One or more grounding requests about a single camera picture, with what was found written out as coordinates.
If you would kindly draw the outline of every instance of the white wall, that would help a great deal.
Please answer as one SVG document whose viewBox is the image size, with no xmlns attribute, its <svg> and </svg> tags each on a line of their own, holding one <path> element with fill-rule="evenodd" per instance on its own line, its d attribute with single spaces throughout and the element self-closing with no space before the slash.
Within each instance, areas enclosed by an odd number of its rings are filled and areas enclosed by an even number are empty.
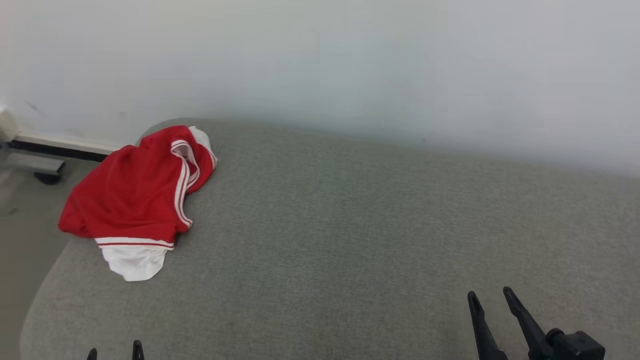
<svg viewBox="0 0 640 360">
<path fill-rule="evenodd" d="M 640 176 L 634 0 L 5 0 L 0 95 L 31 134 L 174 117 Z"/>
</svg>

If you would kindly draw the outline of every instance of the black baseboard strip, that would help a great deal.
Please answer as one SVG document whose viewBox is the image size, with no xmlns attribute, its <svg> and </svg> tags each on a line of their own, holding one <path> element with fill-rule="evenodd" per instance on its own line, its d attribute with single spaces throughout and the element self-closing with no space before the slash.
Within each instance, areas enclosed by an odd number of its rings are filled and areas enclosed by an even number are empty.
<svg viewBox="0 0 640 360">
<path fill-rule="evenodd" d="M 48 155 L 62 156 L 64 158 L 76 158 L 76 159 L 98 161 L 98 162 L 101 162 L 107 157 L 104 154 L 96 154 L 95 152 L 65 149 L 64 147 L 42 145 L 39 143 L 32 143 L 32 142 L 21 142 L 16 140 L 10 142 L 9 147 L 17 150 L 39 152 L 40 154 L 48 154 Z"/>
</svg>

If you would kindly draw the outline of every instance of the gray fabric surface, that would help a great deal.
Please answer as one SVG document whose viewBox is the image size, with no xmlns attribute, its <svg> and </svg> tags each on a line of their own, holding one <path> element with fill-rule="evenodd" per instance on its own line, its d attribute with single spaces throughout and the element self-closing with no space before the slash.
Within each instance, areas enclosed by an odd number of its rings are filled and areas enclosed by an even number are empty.
<svg viewBox="0 0 640 360">
<path fill-rule="evenodd" d="M 220 158 L 151 280 L 73 238 L 24 359 L 476 359 L 474 290 L 511 359 L 511 286 L 545 330 L 640 352 L 640 181 L 203 120 Z"/>
</svg>

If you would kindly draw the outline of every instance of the caster wheel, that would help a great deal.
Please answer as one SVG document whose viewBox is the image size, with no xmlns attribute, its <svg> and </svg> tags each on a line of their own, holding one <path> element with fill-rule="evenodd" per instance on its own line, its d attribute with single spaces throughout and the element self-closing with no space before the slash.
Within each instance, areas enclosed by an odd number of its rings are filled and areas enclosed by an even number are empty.
<svg viewBox="0 0 640 360">
<path fill-rule="evenodd" d="M 45 185 L 55 185 L 59 183 L 62 178 L 62 175 L 43 174 L 41 172 L 34 172 L 33 175 Z"/>
</svg>

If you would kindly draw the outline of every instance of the red garment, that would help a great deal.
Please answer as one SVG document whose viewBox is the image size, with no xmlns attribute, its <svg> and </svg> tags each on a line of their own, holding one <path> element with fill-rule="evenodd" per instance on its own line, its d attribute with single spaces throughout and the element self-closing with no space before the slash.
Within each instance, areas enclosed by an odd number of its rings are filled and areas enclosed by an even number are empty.
<svg viewBox="0 0 640 360">
<path fill-rule="evenodd" d="M 95 238 L 111 269 L 128 281 L 151 278 L 192 221 L 182 202 L 212 174 L 216 157 L 205 133 L 172 126 L 140 146 L 110 154 L 71 192 L 60 230 Z"/>
</svg>

